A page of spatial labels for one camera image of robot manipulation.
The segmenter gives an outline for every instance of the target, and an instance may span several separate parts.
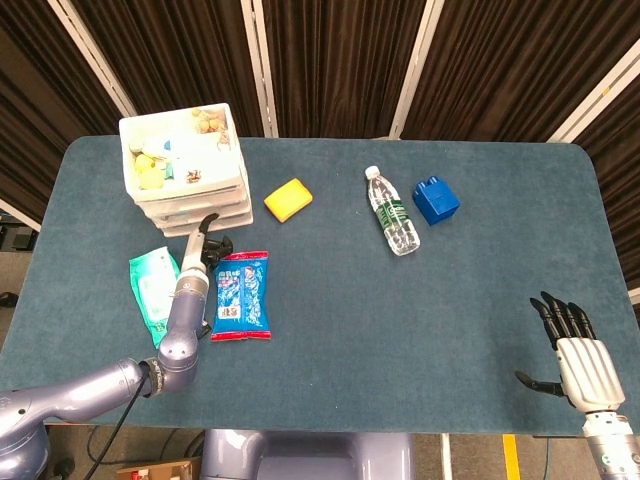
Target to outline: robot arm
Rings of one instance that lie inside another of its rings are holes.
[[[222,242],[206,239],[209,223],[217,217],[205,217],[189,236],[157,358],[139,364],[127,358],[67,383],[0,392],[0,480],[33,479],[44,469],[47,418],[85,422],[130,402],[139,388],[139,394],[149,397],[193,382],[209,289],[207,266],[215,268],[233,251],[227,237]]]
[[[542,292],[547,303],[532,298],[556,352],[562,383],[537,382],[517,371],[528,388],[559,397],[586,415],[582,427],[603,480],[640,480],[640,446],[626,417],[616,414],[625,400],[607,347],[596,340],[589,318]]]

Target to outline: water bottle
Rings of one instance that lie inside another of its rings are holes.
[[[418,232],[409,219],[396,189],[389,180],[380,175],[376,166],[367,168],[364,174],[369,181],[371,208],[376,212],[393,253],[400,256],[417,250],[420,246]]]

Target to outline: brown curtain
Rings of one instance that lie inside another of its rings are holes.
[[[629,289],[640,287],[640,77],[575,140],[591,156]]]
[[[424,0],[267,0],[281,137],[389,135]]]
[[[640,2],[445,2],[402,138],[544,142],[640,38]]]
[[[240,135],[263,134],[239,1],[73,3],[138,113],[227,102]]]
[[[67,146],[120,114],[46,2],[0,2],[0,197],[41,221]]]

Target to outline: bottle label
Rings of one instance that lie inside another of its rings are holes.
[[[402,224],[405,220],[409,219],[407,211],[404,209],[402,200],[391,200],[390,202],[384,202],[376,209],[376,215],[378,221],[382,225],[383,230],[386,230],[394,223]]]

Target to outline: blue block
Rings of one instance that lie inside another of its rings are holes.
[[[447,182],[438,177],[429,177],[426,182],[418,183],[413,192],[413,201],[429,225],[449,218],[460,206],[460,200]]]

